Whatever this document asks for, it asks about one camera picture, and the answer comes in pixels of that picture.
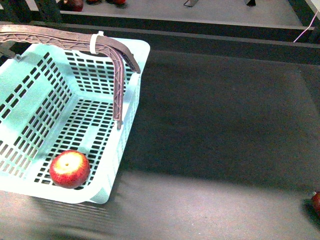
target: basket handle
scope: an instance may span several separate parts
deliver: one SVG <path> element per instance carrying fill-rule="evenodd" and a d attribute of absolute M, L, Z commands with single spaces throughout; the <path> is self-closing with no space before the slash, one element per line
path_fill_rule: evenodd
<path fill-rule="evenodd" d="M 54 45 L 65 50 L 89 52 L 91 34 L 62 31 L 47 27 L 31 25 L 0 25 L 0 43 L 15 41 L 30 44 Z M 135 73 L 140 73 L 138 63 L 130 50 L 123 43 L 98 35 L 95 42 L 96 53 L 110 57 L 114 65 L 113 119 L 117 121 L 117 129 L 121 129 L 124 101 L 124 75 L 128 64 Z"/>

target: pink cable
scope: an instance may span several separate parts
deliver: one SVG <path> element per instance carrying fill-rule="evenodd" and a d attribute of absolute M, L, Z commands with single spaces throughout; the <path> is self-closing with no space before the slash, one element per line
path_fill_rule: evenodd
<path fill-rule="evenodd" d="M 310 22 L 310 25 L 293 41 L 294 43 L 295 43 L 306 31 L 308 31 L 309 28 L 311 28 L 311 25 L 314 23 L 318 12 L 319 12 L 319 9 L 316 11 L 314 17 L 312 18 L 312 21 Z"/>

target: gray surface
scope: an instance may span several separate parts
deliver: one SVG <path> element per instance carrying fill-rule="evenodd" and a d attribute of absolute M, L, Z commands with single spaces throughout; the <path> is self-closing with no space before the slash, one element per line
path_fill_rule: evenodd
<path fill-rule="evenodd" d="M 27 0 L 27 2 L 32 10 L 37 9 L 33 0 Z M 287 0 L 256 0 L 255 7 L 246 6 L 243 0 L 199 0 L 194 7 L 184 6 L 186 0 L 127 0 L 126 2 L 125 8 L 108 4 L 105 0 L 97 5 L 85 4 L 83 12 L 94 16 L 138 19 L 301 26 Z"/>
<path fill-rule="evenodd" d="M 308 91 L 319 74 L 152 51 L 109 202 L 1 191 L 0 239 L 320 239 L 305 205 L 320 186 L 320 118 Z"/>

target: plastic basket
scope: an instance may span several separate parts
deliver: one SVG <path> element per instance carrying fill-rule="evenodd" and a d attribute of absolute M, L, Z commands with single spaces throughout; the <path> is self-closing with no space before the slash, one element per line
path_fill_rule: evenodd
<path fill-rule="evenodd" d="M 20 61 L 0 67 L 0 190 L 65 203 L 109 199 L 150 51 L 144 41 L 114 39 L 141 69 L 138 74 L 125 65 L 121 129 L 113 119 L 118 69 L 109 57 L 32 44 Z M 49 175 L 52 159 L 68 149 L 90 162 L 88 180 L 75 189 L 55 186 Z"/>

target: dark red object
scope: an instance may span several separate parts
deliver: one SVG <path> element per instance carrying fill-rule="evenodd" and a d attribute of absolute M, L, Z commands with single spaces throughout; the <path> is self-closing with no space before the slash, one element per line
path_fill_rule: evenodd
<path fill-rule="evenodd" d="M 320 216 L 320 192 L 317 191 L 315 195 L 311 198 L 312 205 L 316 213 Z"/>
<path fill-rule="evenodd" d="M 93 5 L 93 4 L 100 4 L 102 3 L 101 0 L 86 0 L 86 3 L 89 5 Z"/>
<path fill-rule="evenodd" d="M 126 0 L 113 0 L 113 3 L 118 5 L 125 4 L 125 2 Z"/>
<path fill-rule="evenodd" d="M 58 6 L 63 11 L 82 12 L 84 0 L 61 0 Z"/>
<path fill-rule="evenodd" d="M 81 152 L 67 150 L 52 160 L 49 174 L 55 185 L 75 189 L 88 179 L 90 163 Z"/>

